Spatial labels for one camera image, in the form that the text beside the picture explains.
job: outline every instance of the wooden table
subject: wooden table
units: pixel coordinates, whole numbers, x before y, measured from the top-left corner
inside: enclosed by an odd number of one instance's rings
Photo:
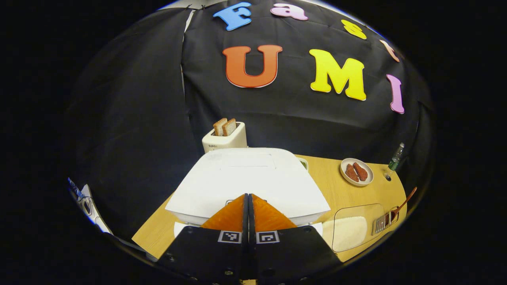
[[[308,161],[309,173],[331,208],[329,212],[324,213],[315,223],[322,222],[324,224],[327,221],[332,221],[334,220],[336,211],[352,206],[379,203],[383,206],[384,212],[387,212],[393,207],[401,205],[406,198],[402,183],[396,173],[392,174],[390,182],[384,178],[383,174],[387,169],[387,165],[385,164],[367,163],[373,171],[374,179],[367,186],[358,187],[350,184],[342,177],[339,170],[341,160],[304,155],[296,156]],[[162,256],[174,240],[174,222],[178,221],[181,223],[176,216],[165,209],[165,205],[171,196],[160,205],[132,237],[133,241],[157,259]],[[364,251],[385,233],[396,229],[405,219],[406,214],[407,207],[403,207],[400,210],[398,221],[391,227],[363,245],[336,253],[338,258],[344,262]],[[329,236],[329,231],[332,231],[332,228],[324,227],[325,240],[326,236]]]

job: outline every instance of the white plate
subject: white plate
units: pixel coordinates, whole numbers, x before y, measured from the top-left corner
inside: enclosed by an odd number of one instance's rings
[[[347,164],[354,165],[354,162],[357,162],[359,164],[359,166],[364,168],[366,170],[366,172],[368,173],[368,178],[366,178],[365,181],[359,180],[359,182],[356,182],[356,181],[350,179],[347,176],[347,174],[345,174],[345,172],[347,171]],[[366,163],[364,163],[358,159],[355,159],[355,158],[346,158],[346,159],[342,160],[342,164],[340,164],[340,172],[341,172],[343,178],[345,178],[345,180],[347,180],[349,183],[356,185],[356,186],[360,186],[360,187],[366,186],[373,181],[372,169]]]

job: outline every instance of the white box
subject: white box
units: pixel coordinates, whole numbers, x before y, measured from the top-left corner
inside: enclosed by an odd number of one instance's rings
[[[205,153],[217,149],[246,148],[245,123],[236,122],[236,129],[228,136],[217,136],[215,129],[211,130],[202,138],[202,147]]]
[[[273,148],[218,149],[204,154],[165,206],[181,221],[202,225],[244,193],[265,199],[296,225],[330,210],[297,157]]]

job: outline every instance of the table surface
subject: table surface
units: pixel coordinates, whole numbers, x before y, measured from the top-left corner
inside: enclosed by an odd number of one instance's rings
[[[393,207],[401,205],[406,199],[405,190],[396,172],[391,175],[390,182],[384,178],[383,174],[387,169],[385,164],[367,163],[372,169],[374,179],[370,184],[358,187],[350,184],[342,177],[339,169],[341,160],[304,155],[295,156],[308,161],[308,172],[331,208],[330,211],[324,213],[314,222],[324,224],[323,238],[328,244],[330,244],[329,236],[332,236],[333,229],[328,226],[332,223],[326,222],[334,220],[336,211],[346,207],[379,203],[383,206],[384,212],[387,212]],[[165,209],[165,205],[171,196],[160,205],[132,237],[133,241],[157,259],[162,256],[174,240],[174,222],[181,223],[175,215]],[[356,256],[384,234],[395,230],[405,219],[406,214],[407,207],[403,207],[399,212],[399,219],[380,235],[358,247],[336,253],[336,255],[342,262]]]

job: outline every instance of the plate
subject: plate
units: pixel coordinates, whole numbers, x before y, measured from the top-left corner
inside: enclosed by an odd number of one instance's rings
[[[346,174],[345,174],[345,171],[347,170],[347,164],[350,164],[350,165],[353,165],[354,162],[357,162],[359,164],[360,167],[364,168],[366,170],[366,172],[368,173],[368,178],[366,178],[365,181],[361,181],[359,180],[359,182],[356,182],[352,179],[350,179]],[[343,178],[345,178],[345,180],[347,180],[350,184],[352,185],[356,185],[356,186],[366,186],[368,184],[370,184],[372,181],[373,181],[373,171],[372,169],[364,162],[358,160],[358,159],[355,159],[355,158],[346,158],[344,160],[342,160],[342,163],[340,164],[340,172],[343,176]]]

